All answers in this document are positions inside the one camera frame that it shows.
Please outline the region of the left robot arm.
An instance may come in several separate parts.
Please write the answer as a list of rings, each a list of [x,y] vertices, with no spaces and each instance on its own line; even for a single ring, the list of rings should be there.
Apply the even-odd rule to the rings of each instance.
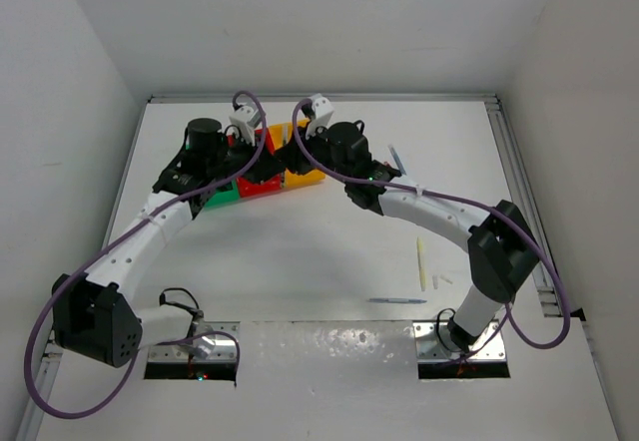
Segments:
[[[248,106],[230,116],[229,129],[217,120],[188,123],[182,145],[152,186],[143,208],[128,225],[130,237],[84,269],[73,284],[61,276],[53,286],[56,343],[120,367],[143,347],[190,335],[200,313],[161,299],[135,308],[138,286],[156,258],[190,224],[219,189],[244,176],[262,183],[284,167],[256,140],[262,118]]]

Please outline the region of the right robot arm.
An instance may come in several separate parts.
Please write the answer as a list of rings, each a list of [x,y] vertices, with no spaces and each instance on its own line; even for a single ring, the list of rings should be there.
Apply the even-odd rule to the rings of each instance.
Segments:
[[[306,131],[297,129],[275,152],[290,172],[304,175],[319,168],[343,182],[347,196],[358,207],[410,221],[467,253],[471,287],[447,330],[451,348],[469,352],[539,262],[519,208],[502,201],[481,219],[459,202],[423,195],[400,170],[372,157],[361,121],[339,122],[311,137]]]

